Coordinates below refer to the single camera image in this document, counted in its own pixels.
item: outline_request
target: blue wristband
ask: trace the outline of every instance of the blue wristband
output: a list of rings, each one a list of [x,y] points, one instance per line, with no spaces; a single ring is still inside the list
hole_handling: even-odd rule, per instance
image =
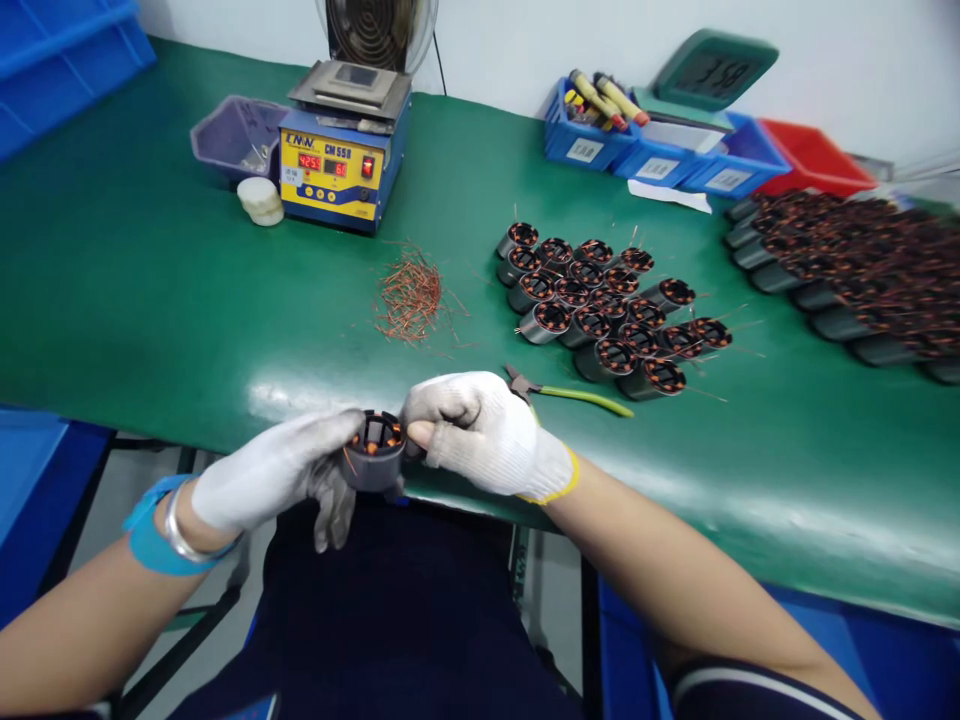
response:
[[[217,563],[231,550],[231,543],[222,552],[208,562],[196,563],[181,556],[167,539],[157,530],[153,516],[163,496],[176,490],[195,475],[171,475],[165,477],[147,490],[123,523],[125,532],[130,533],[130,550],[137,561],[148,570],[162,575],[199,575],[216,567]]]

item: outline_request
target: white wall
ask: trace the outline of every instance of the white wall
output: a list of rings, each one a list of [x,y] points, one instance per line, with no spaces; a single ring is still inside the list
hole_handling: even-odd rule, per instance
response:
[[[140,0],[147,32],[262,60],[327,57],[314,0]],[[440,0],[455,97],[535,115],[573,67],[649,82],[690,33],[766,39],[780,59],[734,106],[897,163],[960,148],[956,0]],[[436,57],[415,87],[442,92]]]

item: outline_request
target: label on bin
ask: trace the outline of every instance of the label on bin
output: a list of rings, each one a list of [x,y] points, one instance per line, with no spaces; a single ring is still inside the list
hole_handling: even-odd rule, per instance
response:
[[[285,185],[300,187],[303,185],[303,168],[291,168],[284,165],[283,174],[280,176],[280,181]]]
[[[729,192],[752,177],[753,173],[745,173],[742,170],[721,170],[710,179],[710,182],[704,183],[703,186],[711,190]]]
[[[672,173],[679,164],[679,160],[650,158],[643,164],[643,167],[637,171],[634,177],[644,178],[646,180],[663,180],[667,175]]]
[[[570,146],[570,150],[567,152],[567,157],[572,158],[573,160],[579,160],[580,162],[590,162],[601,150],[603,150],[603,143],[598,143],[595,140],[584,140],[583,138],[579,138],[573,143],[573,145]]]

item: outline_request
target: red plastic bin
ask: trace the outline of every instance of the red plastic bin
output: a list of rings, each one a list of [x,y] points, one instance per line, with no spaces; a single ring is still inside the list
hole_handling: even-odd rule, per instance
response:
[[[787,190],[812,187],[821,192],[849,197],[877,186],[877,181],[861,170],[823,131],[780,120],[758,120],[783,157],[793,166],[791,172],[763,185],[760,192],[779,195]]]

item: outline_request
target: glove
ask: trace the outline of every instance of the glove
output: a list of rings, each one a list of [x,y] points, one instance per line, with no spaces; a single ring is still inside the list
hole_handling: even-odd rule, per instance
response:
[[[427,466],[459,473],[482,490],[545,505],[579,479],[576,456],[493,373],[420,383],[400,418],[407,437],[427,450]]]
[[[337,469],[337,453],[363,424],[362,410],[338,415],[311,413],[257,435],[211,465],[191,499],[196,516],[222,532],[253,530],[306,497],[320,501],[315,544],[346,541],[354,492]]]

